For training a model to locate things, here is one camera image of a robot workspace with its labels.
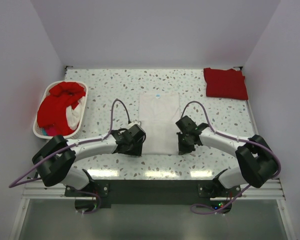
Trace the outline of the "white t shirt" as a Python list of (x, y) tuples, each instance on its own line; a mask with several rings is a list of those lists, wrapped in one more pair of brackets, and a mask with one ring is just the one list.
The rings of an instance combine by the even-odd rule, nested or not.
[(178, 93), (141, 93), (138, 120), (146, 133), (142, 154), (177, 155), (179, 129), (176, 122), (180, 118)]

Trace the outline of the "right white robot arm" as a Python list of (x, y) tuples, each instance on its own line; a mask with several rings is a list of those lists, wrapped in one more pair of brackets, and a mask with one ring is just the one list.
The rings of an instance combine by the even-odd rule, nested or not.
[(213, 192), (225, 196), (231, 188), (249, 184), (260, 188), (267, 180), (275, 178), (281, 171), (281, 164), (266, 141), (260, 135), (239, 137), (213, 130), (207, 123), (197, 125), (184, 116), (176, 123), (179, 129), (178, 154), (195, 151), (195, 146), (218, 149), (237, 159), (238, 167), (221, 171), (213, 180)]

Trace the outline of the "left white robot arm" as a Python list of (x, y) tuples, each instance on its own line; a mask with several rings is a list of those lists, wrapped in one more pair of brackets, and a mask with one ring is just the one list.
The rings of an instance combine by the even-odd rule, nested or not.
[(32, 158), (45, 187), (63, 184), (76, 189), (82, 196), (94, 190), (87, 170), (75, 169), (73, 164), (97, 155), (123, 154), (140, 157), (146, 132), (133, 124), (128, 129), (111, 130), (103, 138), (67, 140), (61, 135), (51, 138)]

